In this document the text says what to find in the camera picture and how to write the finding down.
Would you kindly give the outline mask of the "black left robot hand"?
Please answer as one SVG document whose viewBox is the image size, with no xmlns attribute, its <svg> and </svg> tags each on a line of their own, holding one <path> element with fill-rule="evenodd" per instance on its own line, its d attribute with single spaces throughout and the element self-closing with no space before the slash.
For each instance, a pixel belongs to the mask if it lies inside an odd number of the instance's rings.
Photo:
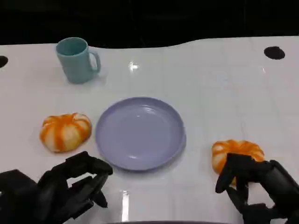
<svg viewBox="0 0 299 224">
<path fill-rule="evenodd" d="M 63 224 L 76 219 L 95 204 L 108 203 L 101 189 L 112 167 L 83 151 L 44 173 L 37 186 L 35 217 L 40 224 Z"/>
</svg>

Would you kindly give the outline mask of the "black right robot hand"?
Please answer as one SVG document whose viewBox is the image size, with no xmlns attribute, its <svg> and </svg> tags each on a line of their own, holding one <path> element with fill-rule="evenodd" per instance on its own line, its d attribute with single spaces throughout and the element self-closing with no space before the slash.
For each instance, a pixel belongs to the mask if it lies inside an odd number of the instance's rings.
<svg viewBox="0 0 299 224">
<path fill-rule="evenodd" d="M 249 183 L 259 183 L 274 202 L 249 204 Z M 216 193 L 226 191 L 245 224 L 269 224 L 273 219 L 286 219 L 288 224 L 299 222 L 299 186 L 277 161 L 254 160 L 249 155 L 227 154 L 218 177 Z"/>
</svg>

